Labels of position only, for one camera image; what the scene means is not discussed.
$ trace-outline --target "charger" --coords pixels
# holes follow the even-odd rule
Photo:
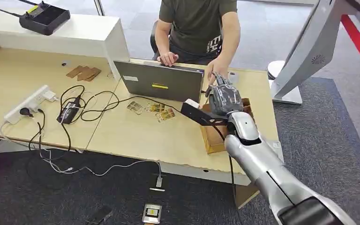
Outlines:
[[[81,107],[79,104],[80,99],[81,95],[77,96],[73,102],[68,102],[61,109],[60,115],[57,117],[59,123],[70,124],[72,122]]]

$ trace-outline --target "gray carpet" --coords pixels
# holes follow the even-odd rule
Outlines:
[[[360,140],[347,110],[331,79],[310,78],[302,95],[302,106],[274,105],[287,167],[360,225]],[[104,204],[114,208],[107,224],[141,225],[144,204],[149,202],[163,205],[164,225],[238,224],[229,184],[167,174],[166,191],[157,193],[148,190],[158,169],[154,163],[114,169],[101,178],[87,172],[66,176],[54,173],[34,154],[0,154],[0,225],[85,224]],[[102,172],[112,163],[130,162],[97,153],[69,153],[60,163]],[[33,179],[27,175],[27,164]],[[274,224],[261,196],[240,213],[248,225]]]

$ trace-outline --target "man's arm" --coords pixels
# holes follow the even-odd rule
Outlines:
[[[169,31],[172,27],[172,24],[169,22],[164,22],[161,19],[158,19],[157,28],[155,29],[155,42],[159,50],[160,56],[157,60],[166,66],[172,66],[173,63],[179,58],[178,55],[173,54],[169,50]]]
[[[228,67],[233,60],[240,43],[240,22],[236,12],[228,12],[222,16],[223,21],[223,45],[220,55],[208,64],[206,74],[210,83],[214,82],[212,71],[227,77]]]

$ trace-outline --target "man's hand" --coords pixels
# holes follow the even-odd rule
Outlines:
[[[208,67],[205,70],[205,75],[208,76],[209,84],[213,84],[214,81],[216,80],[212,72],[217,72],[222,77],[227,78],[228,66],[229,66],[228,60],[222,59],[220,58],[220,56],[212,60],[208,64]]]
[[[174,54],[173,52],[167,52],[165,54],[161,54],[157,58],[158,62],[164,64],[165,66],[172,66],[179,59],[179,55]]]

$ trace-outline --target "cardboard piece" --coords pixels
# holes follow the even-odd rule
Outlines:
[[[243,101],[243,111],[251,115],[254,120],[249,99],[243,98],[242,101]],[[209,104],[203,105],[202,110],[206,112],[210,112]],[[220,132],[223,134],[224,137],[227,135],[227,128],[225,126],[216,126],[216,127],[220,130]],[[208,154],[225,151],[224,142],[221,139],[218,132],[213,127],[201,126],[200,128],[202,132],[203,142],[205,143],[205,149]]]
[[[78,81],[83,81],[93,76],[93,71],[89,67],[84,67],[80,74],[78,74]]]
[[[93,67],[91,70],[93,71],[93,75],[91,77],[85,79],[86,81],[89,81],[89,82],[92,81],[97,75],[99,75],[101,73],[101,69],[98,69],[96,67]]]
[[[82,72],[83,66],[77,66],[75,69],[71,70],[66,76],[74,78],[76,77],[80,72]]]

